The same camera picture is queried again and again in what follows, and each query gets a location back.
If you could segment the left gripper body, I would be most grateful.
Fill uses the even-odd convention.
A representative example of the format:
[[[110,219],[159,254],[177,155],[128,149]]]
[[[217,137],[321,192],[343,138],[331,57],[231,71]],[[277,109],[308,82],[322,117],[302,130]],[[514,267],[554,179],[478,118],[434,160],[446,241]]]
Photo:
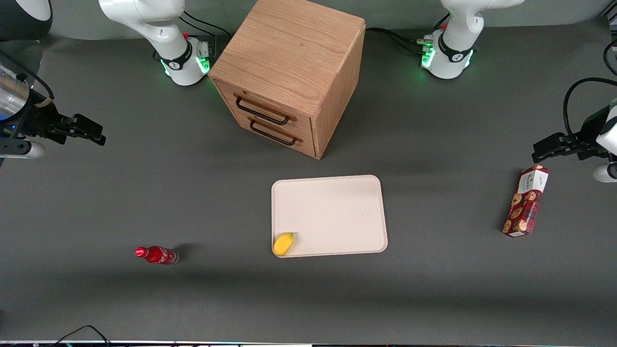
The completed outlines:
[[[589,116],[577,139],[585,148],[579,157],[615,157],[617,155],[617,100]]]

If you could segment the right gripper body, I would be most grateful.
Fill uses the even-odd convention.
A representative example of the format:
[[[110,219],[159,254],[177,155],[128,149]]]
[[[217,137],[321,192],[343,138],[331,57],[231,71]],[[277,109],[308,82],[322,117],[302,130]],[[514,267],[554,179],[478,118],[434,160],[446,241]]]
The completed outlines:
[[[49,92],[48,85],[30,70],[14,73],[1,65],[1,138],[41,137],[63,145],[67,136],[61,123],[68,118],[57,111],[53,97],[34,90],[28,78],[33,78]]]

